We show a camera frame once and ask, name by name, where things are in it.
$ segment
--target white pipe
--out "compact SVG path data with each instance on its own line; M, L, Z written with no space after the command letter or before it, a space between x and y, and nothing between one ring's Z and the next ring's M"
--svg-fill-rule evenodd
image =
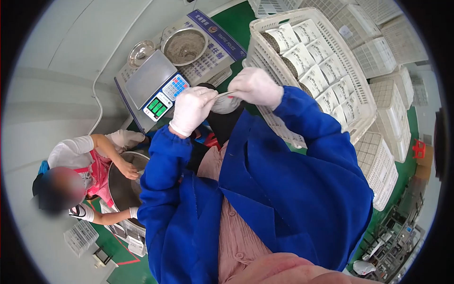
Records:
M135 22L137 21L137 19L142 15L142 13L145 11L145 9L148 8L148 6L150 6L151 2L153 2L153 0L150 0L143 8L142 10L137 14L136 18L132 21L132 23L129 25L128 29L126 30L126 32L124 33L123 37L120 39L120 41L118 42L117 46L115 47L115 49L113 50L112 54L109 56L109 58L107 59L106 63L104 64L104 66L101 68L101 70L98 72L98 75L96 76L96 78L94 79L94 82L93 82L93 86L92 86L92 91L93 91L93 95L92 97L95 98L96 102L98 103L99 105L99 117L98 117L98 120L96 121L96 123L93 125L93 127L91 128L90 132L88 133L89 135L93 133L94 129L98 126L99 122L101 121L101 119L103 118L103 106L101 105L101 102L99 101L99 98L98 96L96 95L96 91L94 89L94 86L96 85L96 82L98 81L99 77L101 76L102 72L104 71L104 69L106 69L106 66L107 64L109 63L109 61L112 59L113 55L115 54L115 52L117 51L118 47L120 47L120 44L123 42L124 38L126 37L126 35L128 34L129 30L133 27L133 25L135 24Z

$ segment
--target metal lid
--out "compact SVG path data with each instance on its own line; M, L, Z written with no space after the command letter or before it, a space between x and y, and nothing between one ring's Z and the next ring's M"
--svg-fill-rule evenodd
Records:
M128 65L131 68L140 67L155 51L154 43L150 40L142 40L136 44L128 56Z

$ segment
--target red floor line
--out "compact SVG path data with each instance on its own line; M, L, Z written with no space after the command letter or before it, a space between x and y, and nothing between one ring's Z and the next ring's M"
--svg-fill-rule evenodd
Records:
M131 261L126 261L126 262L120 262L120 263L117 263L117 265L123 265L123 264L130 264L130 263L135 263L135 262L140 262L140 259L138 259L135 254L133 254L131 251L129 251L129 249L127 247L124 246L124 244L117 238L117 236L110 232L116 239L117 241L120 243L120 245L122 245L134 258L135 260L131 260Z

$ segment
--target scale display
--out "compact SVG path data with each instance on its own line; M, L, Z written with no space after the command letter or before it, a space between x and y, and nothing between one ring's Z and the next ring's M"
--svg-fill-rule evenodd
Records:
M158 121L172 106L173 102L162 92L159 92L146 104L143 112L153 121Z

